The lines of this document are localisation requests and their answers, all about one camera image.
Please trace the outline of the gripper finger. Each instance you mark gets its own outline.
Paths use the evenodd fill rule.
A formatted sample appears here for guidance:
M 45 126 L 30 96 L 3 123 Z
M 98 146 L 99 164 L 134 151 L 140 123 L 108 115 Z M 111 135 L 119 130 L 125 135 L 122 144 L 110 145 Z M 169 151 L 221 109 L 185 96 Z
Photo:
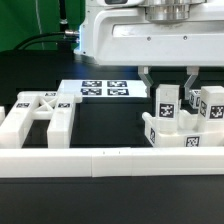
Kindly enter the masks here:
M 151 68 L 148 66 L 138 67 L 138 75 L 146 86 L 146 94 L 148 98 L 151 97 L 150 89 L 151 89 L 151 86 L 153 85 L 153 80 L 150 76 L 150 71 L 151 71 Z
M 195 82 L 198 74 L 199 74 L 199 67 L 198 66 L 188 66 L 186 68 L 187 71 L 187 75 L 189 76 L 189 78 L 187 79 L 187 81 L 184 84 L 184 98 L 186 100 L 189 99 L 190 96 L 190 88 L 193 85 L 193 83 Z

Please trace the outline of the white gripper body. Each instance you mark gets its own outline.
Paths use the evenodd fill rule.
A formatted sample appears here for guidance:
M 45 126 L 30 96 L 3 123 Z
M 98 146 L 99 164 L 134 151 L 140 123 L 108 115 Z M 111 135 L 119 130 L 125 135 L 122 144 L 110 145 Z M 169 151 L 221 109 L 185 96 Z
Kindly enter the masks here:
M 101 65 L 223 66 L 224 3 L 190 7 L 171 23 L 147 19 L 140 7 L 103 10 L 93 26 L 93 55 Z

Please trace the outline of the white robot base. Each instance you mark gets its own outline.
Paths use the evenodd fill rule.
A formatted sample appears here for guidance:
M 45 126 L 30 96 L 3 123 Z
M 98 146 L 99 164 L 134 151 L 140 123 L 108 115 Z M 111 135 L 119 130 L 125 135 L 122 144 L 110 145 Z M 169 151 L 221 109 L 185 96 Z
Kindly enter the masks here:
M 85 18 L 79 26 L 79 44 L 74 49 L 76 61 L 96 63 L 93 57 L 93 24 L 100 11 L 101 7 L 96 0 L 85 0 Z

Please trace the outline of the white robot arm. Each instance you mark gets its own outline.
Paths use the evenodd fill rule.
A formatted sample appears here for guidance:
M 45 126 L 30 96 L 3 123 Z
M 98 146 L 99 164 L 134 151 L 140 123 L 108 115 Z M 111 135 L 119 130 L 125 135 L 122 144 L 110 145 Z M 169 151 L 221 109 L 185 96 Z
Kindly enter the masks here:
M 100 65 L 184 67 L 190 93 L 201 67 L 224 66 L 224 0 L 97 0 L 93 56 Z

